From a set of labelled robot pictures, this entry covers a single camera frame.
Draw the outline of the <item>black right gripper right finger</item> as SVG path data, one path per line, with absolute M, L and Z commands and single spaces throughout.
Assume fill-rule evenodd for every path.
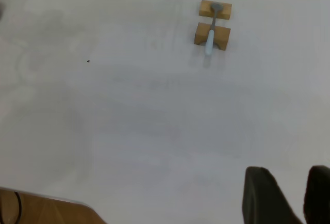
M 304 198 L 306 223 L 329 223 L 329 168 L 312 166 Z

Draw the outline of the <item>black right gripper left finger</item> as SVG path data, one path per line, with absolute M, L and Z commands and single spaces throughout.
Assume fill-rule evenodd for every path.
M 242 215 L 244 223 L 301 223 L 275 177 L 264 167 L 246 168 Z

